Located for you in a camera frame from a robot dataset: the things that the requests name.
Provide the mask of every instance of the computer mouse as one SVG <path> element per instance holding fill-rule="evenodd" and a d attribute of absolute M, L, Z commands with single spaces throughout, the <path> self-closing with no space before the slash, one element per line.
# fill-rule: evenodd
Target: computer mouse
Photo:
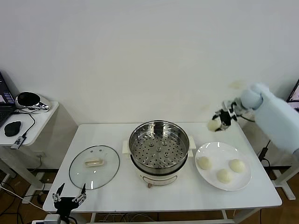
<path fill-rule="evenodd" d="M 7 137 L 14 136 L 17 133 L 19 133 L 20 127 L 21 127 L 20 121 L 15 121 L 15 122 L 9 123 L 9 124 L 5 125 L 5 127 L 4 127 L 4 134 Z"/>

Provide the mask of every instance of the cable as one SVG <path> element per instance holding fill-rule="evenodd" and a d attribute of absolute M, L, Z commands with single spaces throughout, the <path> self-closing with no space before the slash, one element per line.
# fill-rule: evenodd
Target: cable
<path fill-rule="evenodd" d="M 69 216 L 69 219 L 72 219 L 72 220 L 74 220 L 74 221 L 75 221 L 75 224 L 78 224 L 78 222 L 76 221 L 76 219 L 75 219 L 75 218 L 73 218 L 73 217 Z"/>
<path fill-rule="evenodd" d="M 30 201 L 28 201 L 28 200 L 26 200 L 26 199 L 24 199 L 24 198 L 22 198 L 22 197 L 18 196 L 18 195 L 17 195 L 17 194 L 15 194 L 14 192 L 12 192 L 12 191 L 10 191 L 10 190 L 7 190 L 6 188 L 4 188 L 4 187 L 2 187 L 2 186 L 0 186 L 0 188 L 2 188 L 2 189 L 4 189 L 4 190 L 6 190 L 6 191 L 8 191 L 8 192 L 12 193 L 13 195 L 17 196 L 18 198 L 20 198 L 20 199 L 22 199 L 22 200 L 24 200 L 24 201 L 26 201 L 26 202 L 28 202 L 28 203 L 32 204 L 34 207 L 36 207 L 36 208 L 38 208 L 38 209 L 40 209 L 40 210 L 43 210 L 43 211 L 45 211 L 44 209 L 42 209 L 42 208 L 40 208 L 40 207 L 36 206 L 35 204 L 31 203 Z"/>
<path fill-rule="evenodd" d="M 34 113 L 35 111 L 38 111 L 38 110 L 34 110 L 34 111 L 31 111 L 31 112 L 28 112 L 26 110 L 23 110 L 23 109 L 20 109 L 21 111 L 24 111 L 25 113 L 32 113 L 32 114 L 39 114 L 39 113 Z"/>
<path fill-rule="evenodd" d="M 38 167 L 34 168 L 32 171 L 30 171 L 31 173 L 33 173 L 34 171 L 36 171 L 36 169 L 40 168 L 42 166 L 42 158 L 39 157 L 39 165 Z"/>
<path fill-rule="evenodd" d="M 268 147 L 268 145 L 270 144 L 270 142 L 271 142 L 271 140 L 269 140 L 269 141 L 268 141 L 268 143 L 267 143 L 267 145 L 266 145 L 266 147 L 265 147 L 265 148 L 267 148 L 267 147 Z"/>
<path fill-rule="evenodd" d="M 1 181 L 1 187 L 2 187 L 2 183 L 6 184 L 7 186 L 9 186 L 9 187 L 14 191 L 14 188 L 13 188 L 12 186 L 10 186 L 8 183 L 2 182 L 2 181 Z M 14 204 L 14 202 L 15 202 L 15 196 L 13 195 L 13 197 L 14 197 L 13 201 L 10 203 L 10 205 L 9 205 L 6 209 L 4 209 L 3 212 L 0 213 L 0 217 L 1 217 L 2 215 L 4 215 L 5 212 L 6 212 L 8 209 L 10 209 L 10 207 Z"/>
<path fill-rule="evenodd" d="M 112 216 L 113 217 L 113 220 L 114 220 L 114 222 L 115 222 L 115 216 L 121 216 L 122 215 L 122 217 L 121 217 L 121 220 L 122 220 L 122 218 L 124 217 L 124 215 L 123 214 L 121 214 L 121 213 L 108 213 L 107 215 L 105 215 L 105 217 L 104 217 L 104 220 L 100 220 L 100 221 L 102 221 L 102 222 L 109 222 L 109 221 L 107 221 L 107 218 L 109 217 L 109 216 Z"/>
<path fill-rule="evenodd" d="M 10 186 L 8 183 L 5 183 L 5 182 L 1 182 L 1 187 L 3 188 L 3 186 L 2 186 L 2 184 L 6 184 L 6 185 L 8 185 L 12 190 L 13 190 L 13 192 L 15 192 L 15 190 L 14 190 L 14 188 L 12 187 L 12 186 Z M 13 204 L 14 204 L 14 202 L 15 202 L 15 195 L 14 194 L 9 194 L 9 193 L 7 193 L 6 191 L 5 191 L 5 193 L 6 194 L 8 194 L 8 195 L 10 195 L 10 196 L 13 196 L 14 197 L 14 199 L 13 199 L 13 201 L 10 203 L 10 205 L 3 211 L 3 212 L 1 212 L 1 214 L 0 214 L 0 216 L 2 216 L 2 215 L 12 215 L 12 214 L 17 214 L 17 224 L 19 223 L 19 220 L 18 220 L 18 216 L 20 216 L 20 219 L 21 219 L 21 222 L 22 222 L 22 224 L 24 224 L 24 222 L 23 222 L 23 219 L 22 219 L 22 216 L 21 216 L 21 214 L 19 213 L 19 211 L 17 211 L 17 212 L 6 212 Z"/>
<path fill-rule="evenodd" d="M 263 158 L 263 160 L 266 160 L 267 162 L 268 162 L 268 172 L 267 172 L 267 174 L 269 175 L 270 174 L 270 162 L 269 162 L 269 160 L 267 160 L 266 158 Z"/>
<path fill-rule="evenodd" d="M 268 145 L 270 144 L 270 142 L 271 142 L 271 140 L 268 141 L 267 145 L 266 145 L 264 148 L 268 148 Z"/>
<path fill-rule="evenodd" d="M 42 193 L 43 193 L 43 190 L 45 189 L 45 186 L 46 186 L 46 183 L 43 181 L 43 180 L 40 180 L 42 183 L 43 183 L 43 189 L 42 189 Z M 40 205 L 43 205 L 43 203 L 40 203 L 39 201 L 39 197 L 41 196 L 41 194 L 34 194 L 34 195 L 25 195 L 26 192 L 28 191 L 29 187 L 26 189 L 25 193 L 22 195 L 23 197 L 31 197 L 31 196 L 37 196 L 37 202 L 40 204 Z M 19 205 L 18 205 L 18 208 L 17 208 L 17 213 L 19 213 L 19 209 L 21 207 L 21 203 L 22 203 L 22 200 L 20 200 L 19 202 Z"/>
<path fill-rule="evenodd" d="M 250 119 L 248 119 L 246 117 L 243 117 L 242 115 L 240 115 L 240 117 L 243 118 L 243 119 L 245 119 L 245 120 L 247 120 L 247 121 L 249 121 L 249 122 L 255 122 L 254 120 L 250 120 Z"/>
<path fill-rule="evenodd" d="M 23 112 L 19 112 L 19 111 L 15 111 L 13 112 L 13 114 L 28 114 L 32 119 L 33 119 L 33 124 L 25 131 L 25 133 L 22 135 L 22 137 L 25 137 L 27 132 L 33 127 L 33 125 L 36 124 L 36 120 L 32 117 L 31 113 L 23 113 Z"/>
<path fill-rule="evenodd" d="M 121 217 L 121 219 L 120 219 L 120 223 L 121 223 L 121 221 L 122 221 L 123 218 L 125 219 L 125 216 L 126 216 L 126 215 L 127 215 L 127 213 L 125 213 L 125 214 L 122 215 L 122 217 Z"/>
<path fill-rule="evenodd" d="M 155 222 L 155 220 L 152 219 L 151 217 L 149 217 L 147 214 L 137 214 L 137 215 L 133 216 L 133 218 L 131 218 L 130 222 L 133 222 L 134 218 L 137 216 L 147 217 L 150 221 Z"/>

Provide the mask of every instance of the white table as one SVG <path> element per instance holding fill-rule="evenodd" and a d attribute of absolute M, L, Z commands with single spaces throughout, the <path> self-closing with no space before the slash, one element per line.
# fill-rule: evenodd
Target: white table
<path fill-rule="evenodd" d="M 43 128 L 46 126 L 56 109 L 58 108 L 59 103 L 56 101 L 51 101 L 52 107 L 51 109 L 46 113 L 40 113 L 40 114 L 31 114 L 32 117 L 36 120 L 35 125 L 28 131 L 26 135 L 26 139 L 23 142 L 22 146 L 18 149 L 22 151 L 23 153 L 36 158 L 35 154 L 28 149 L 28 146 L 32 145 Z M 19 134 L 12 137 L 7 137 L 4 134 L 4 127 L 14 121 L 21 121 L 21 128 Z M 7 119 L 7 121 L 0 127 L 0 158 L 4 163 L 6 163 L 10 168 L 12 168 L 16 173 L 18 173 L 20 176 L 22 176 L 26 181 L 28 181 L 31 186 L 29 190 L 27 191 L 26 195 L 33 195 L 36 190 L 42 190 L 43 189 L 43 183 L 40 182 L 41 178 L 43 177 L 43 172 L 37 173 L 36 177 L 32 175 L 26 167 L 23 165 L 22 161 L 20 161 L 18 158 L 16 158 L 12 150 L 10 149 L 11 145 L 14 144 L 15 140 L 18 136 L 23 135 L 25 131 L 33 124 L 33 120 L 31 117 L 27 114 L 13 114 Z M 45 190 L 49 190 L 51 187 L 51 184 L 45 184 Z"/>
<path fill-rule="evenodd" d="M 69 178 L 71 162 L 81 151 L 94 145 L 107 145 L 120 156 L 120 169 L 107 185 L 87 191 L 87 199 L 73 212 L 162 212 L 222 210 L 224 219 L 207 223 L 239 223 L 260 208 L 281 205 L 282 201 L 259 162 L 254 150 L 237 123 L 225 132 L 212 133 L 206 123 L 178 123 L 191 135 L 197 148 L 206 142 L 220 141 L 238 148 L 252 169 L 249 185 L 239 191 L 224 191 L 207 183 L 198 173 L 194 158 L 188 158 L 178 179 L 166 186 L 147 188 L 135 173 L 133 164 L 122 154 L 122 142 L 138 124 L 80 125 L 56 175 L 43 205 L 46 211 L 56 211 L 52 193 L 65 183 L 62 196 L 77 196 L 79 189 Z M 225 210 L 247 209 L 234 219 L 227 219 Z"/>

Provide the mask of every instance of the glass lid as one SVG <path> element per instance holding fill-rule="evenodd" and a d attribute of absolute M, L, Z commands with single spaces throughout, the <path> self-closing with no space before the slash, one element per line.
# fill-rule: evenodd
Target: glass lid
<path fill-rule="evenodd" d="M 69 175 L 78 188 L 93 190 L 109 183 L 120 167 L 117 152 L 108 146 L 92 146 L 79 153 L 71 163 Z"/>

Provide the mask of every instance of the black cable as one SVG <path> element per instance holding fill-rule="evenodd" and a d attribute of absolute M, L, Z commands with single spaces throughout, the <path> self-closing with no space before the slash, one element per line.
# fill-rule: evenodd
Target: black cable
<path fill-rule="evenodd" d="M 78 224 L 78 222 L 76 221 L 75 218 L 73 218 L 73 217 L 71 217 L 71 216 L 69 216 L 69 218 L 72 219 L 72 220 L 74 220 L 74 221 L 75 221 L 75 224 Z"/>
<path fill-rule="evenodd" d="M 44 181 L 42 181 L 42 180 L 40 180 L 40 181 L 43 183 L 43 189 L 42 189 L 42 191 L 43 191 L 43 190 L 45 189 L 46 183 L 45 183 Z M 36 195 L 26 195 L 26 192 L 27 192 L 27 190 L 29 189 L 29 187 L 26 189 L 25 193 L 22 195 L 22 198 L 30 197 L 30 196 L 36 196 Z M 18 208 L 17 208 L 17 213 L 19 213 L 19 209 L 20 209 L 20 207 L 21 207 L 21 203 L 22 203 L 22 200 L 20 200 L 20 202 L 19 202 L 19 205 L 18 205 Z"/>
<path fill-rule="evenodd" d="M 243 119 L 245 119 L 245 120 L 247 120 L 247 121 L 249 121 L 249 122 L 255 122 L 254 120 L 250 120 L 250 119 L 248 119 L 246 117 L 243 117 L 242 115 L 240 115 L 240 117 L 243 118 Z"/>
<path fill-rule="evenodd" d="M 271 142 L 271 140 L 269 140 L 269 141 L 268 141 L 268 143 L 267 143 L 267 145 L 266 145 L 266 147 L 265 147 L 265 148 L 267 148 L 267 147 L 268 147 L 268 145 L 270 144 L 270 142 Z"/>
<path fill-rule="evenodd" d="M 19 112 L 19 111 L 15 111 L 13 112 L 13 114 L 28 114 L 32 119 L 33 119 L 33 124 L 27 129 L 27 131 L 25 131 L 25 133 L 22 135 L 22 137 L 25 137 L 27 132 L 33 127 L 33 125 L 36 124 L 36 120 L 32 117 L 31 113 L 23 113 L 23 112 Z"/>
<path fill-rule="evenodd" d="M 264 147 L 261 150 L 261 152 L 260 152 L 260 154 L 258 156 L 258 159 L 259 159 L 260 162 L 265 158 L 265 156 L 267 154 L 267 151 L 268 151 L 268 145 L 270 144 L 270 142 L 271 142 L 271 140 L 269 140 L 268 143 L 267 143 L 267 145 L 266 145 L 266 147 Z"/>
<path fill-rule="evenodd" d="M 8 183 L 5 183 L 5 182 L 2 182 L 1 181 L 1 186 L 2 186 L 2 184 L 6 184 L 7 186 L 9 186 L 12 190 L 13 190 L 13 192 L 15 193 L 15 190 L 14 190 L 14 188 L 12 187 L 12 186 L 10 186 Z M 15 202 L 15 195 L 11 195 L 11 194 L 9 194 L 8 192 L 6 192 L 8 195 L 10 195 L 10 196 L 13 196 L 14 197 L 14 199 L 13 199 L 13 201 L 10 203 L 10 205 L 6 208 L 6 209 L 4 209 L 4 211 L 3 212 L 1 212 L 0 213 L 0 217 L 2 216 L 2 215 L 4 215 L 4 213 L 8 210 L 8 209 L 10 209 L 10 207 L 14 204 L 14 202 Z"/>
<path fill-rule="evenodd" d="M 269 168 L 269 167 L 270 167 L 270 162 L 269 162 L 269 160 L 267 160 L 266 158 L 264 158 L 263 160 L 266 160 L 266 161 L 268 162 L 268 168 Z"/>
<path fill-rule="evenodd" d="M 17 217 L 20 216 L 21 222 L 22 222 L 22 224 L 24 224 L 22 216 L 21 216 L 20 213 L 17 213 L 17 212 L 5 212 L 5 213 L 3 213 L 3 215 L 17 215 Z"/>

